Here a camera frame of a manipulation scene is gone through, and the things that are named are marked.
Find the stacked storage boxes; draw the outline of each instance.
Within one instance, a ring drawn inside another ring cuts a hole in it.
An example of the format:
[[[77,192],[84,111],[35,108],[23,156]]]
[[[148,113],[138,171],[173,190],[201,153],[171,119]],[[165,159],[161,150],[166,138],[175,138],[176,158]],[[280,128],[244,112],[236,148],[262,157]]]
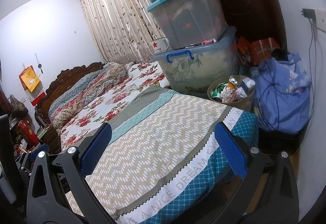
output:
[[[149,1],[147,11],[171,48],[177,50],[152,57],[159,62],[172,89],[206,92],[216,79],[236,73],[235,28],[227,27],[220,0]],[[201,45],[209,39],[218,42]]]

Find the curtain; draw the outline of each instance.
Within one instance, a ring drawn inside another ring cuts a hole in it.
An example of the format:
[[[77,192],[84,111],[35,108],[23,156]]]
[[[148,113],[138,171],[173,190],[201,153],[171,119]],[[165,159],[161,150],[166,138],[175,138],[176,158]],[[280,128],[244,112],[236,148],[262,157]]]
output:
[[[164,37],[147,13],[147,0],[81,0],[97,46],[107,62],[151,62],[150,42]]]

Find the carved wooden headboard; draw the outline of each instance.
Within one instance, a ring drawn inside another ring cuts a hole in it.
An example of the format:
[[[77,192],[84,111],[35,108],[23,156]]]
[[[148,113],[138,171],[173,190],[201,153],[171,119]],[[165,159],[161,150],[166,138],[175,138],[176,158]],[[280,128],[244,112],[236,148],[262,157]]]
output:
[[[37,103],[36,109],[38,115],[48,124],[50,124],[50,119],[48,118],[48,111],[50,109],[51,104],[59,98],[62,94],[68,91],[72,86],[76,84],[82,77],[85,75],[100,70],[104,66],[101,62],[95,62],[90,64],[88,67],[74,67],[73,69],[66,69],[61,71],[61,73],[57,76],[57,79],[53,81],[49,88],[45,91],[46,96],[41,98]],[[36,117],[35,119],[39,125],[41,122]]]

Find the blue bag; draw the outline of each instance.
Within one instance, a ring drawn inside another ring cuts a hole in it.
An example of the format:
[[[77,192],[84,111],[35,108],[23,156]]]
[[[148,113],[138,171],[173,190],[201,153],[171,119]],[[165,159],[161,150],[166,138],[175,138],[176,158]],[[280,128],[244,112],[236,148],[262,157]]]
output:
[[[250,69],[255,81],[254,111],[265,131],[297,134],[309,121],[310,84],[299,54],[289,62],[270,57]]]

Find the nightstand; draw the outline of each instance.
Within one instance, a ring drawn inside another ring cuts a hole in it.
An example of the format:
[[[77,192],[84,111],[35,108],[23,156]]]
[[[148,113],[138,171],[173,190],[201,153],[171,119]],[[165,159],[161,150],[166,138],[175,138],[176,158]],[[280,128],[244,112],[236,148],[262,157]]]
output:
[[[41,137],[40,140],[50,147],[51,154],[58,154],[61,152],[61,140],[53,126],[50,125],[46,129],[45,134]]]

